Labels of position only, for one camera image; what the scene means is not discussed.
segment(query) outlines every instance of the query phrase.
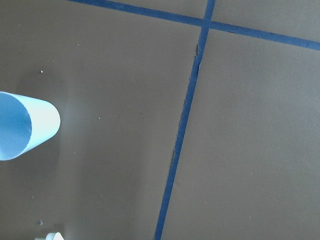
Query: blue tape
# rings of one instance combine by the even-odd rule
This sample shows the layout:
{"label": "blue tape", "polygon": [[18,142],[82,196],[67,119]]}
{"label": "blue tape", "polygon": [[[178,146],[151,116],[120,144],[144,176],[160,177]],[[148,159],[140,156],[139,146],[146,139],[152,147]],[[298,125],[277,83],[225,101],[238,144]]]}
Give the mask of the blue tape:
{"label": "blue tape", "polygon": [[305,40],[302,38],[297,38],[293,36],[285,36],[281,34],[276,34],[267,31],[255,30],[242,26],[235,26],[226,23],[212,21],[210,28],[214,30],[245,35],[258,39],[265,39],[269,41],[274,41],[283,44],[289,44],[294,46],[299,46],[307,49],[320,50],[320,42]]}
{"label": "blue tape", "polygon": [[69,0],[69,1],[93,5],[93,6],[107,8],[107,9],[118,10],[118,11],[132,13],[132,14],[139,14],[143,16],[158,18],[158,19],[169,20],[169,21],[178,22],[182,24],[199,26],[199,27],[202,25],[202,22],[203,22],[202,19],[192,17],[192,16],[185,16],[185,15],[180,15],[176,13],[154,10],[150,8],[140,7],[140,6],[133,6],[129,4],[108,1],[108,0]]}
{"label": "blue tape", "polygon": [[168,211],[169,201],[171,197],[171,192],[174,186],[175,176],[177,172],[178,162],[180,158],[180,153],[182,149],[182,144],[185,137],[186,127],[188,123],[189,113],[191,109],[192,100],[194,98],[194,93],[196,89],[197,79],[198,79],[198,73],[200,68],[200,63],[202,61],[202,57],[204,54],[204,49],[207,41],[207,36],[210,28],[211,18],[215,7],[215,0],[208,0],[203,24],[201,27],[201,32],[198,40],[198,54],[194,58],[193,66],[191,70],[191,75],[189,79],[189,84],[185,96],[185,102],[182,109],[182,114],[180,118],[180,123],[178,127],[178,133],[176,136],[176,141],[174,145],[174,152],[173,152],[173,160],[171,163],[171,166],[169,168],[169,173],[166,181],[166,186],[164,189],[164,194],[162,198],[160,213],[158,217],[158,222],[155,229],[154,239],[160,240],[162,237],[163,228],[165,225],[166,215]]}

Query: gray surface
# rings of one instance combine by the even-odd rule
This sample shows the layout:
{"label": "gray surface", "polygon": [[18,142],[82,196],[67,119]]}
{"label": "gray surface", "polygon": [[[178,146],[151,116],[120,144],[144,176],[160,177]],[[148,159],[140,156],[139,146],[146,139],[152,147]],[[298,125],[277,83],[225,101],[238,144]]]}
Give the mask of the gray surface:
{"label": "gray surface", "polygon": [[207,5],[206,0],[119,0],[117,2],[200,19],[204,17]]}
{"label": "gray surface", "polygon": [[320,41],[320,1],[216,0],[217,22]]}
{"label": "gray surface", "polygon": [[209,32],[162,239],[319,239],[319,61]]}
{"label": "gray surface", "polygon": [[0,2],[0,91],[49,101],[62,120],[0,162],[1,239],[153,238],[199,33],[62,0]]}

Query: light blue cup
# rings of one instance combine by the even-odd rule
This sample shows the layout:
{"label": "light blue cup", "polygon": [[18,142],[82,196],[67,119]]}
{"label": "light blue cup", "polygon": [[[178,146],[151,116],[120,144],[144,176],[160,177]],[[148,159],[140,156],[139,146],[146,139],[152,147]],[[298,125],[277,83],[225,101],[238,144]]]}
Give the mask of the light blue cup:
{"label": "light blue cup", "polygon": [[49,102],[0,91],[0,160],[11,160],[52,138],[60,127]]}

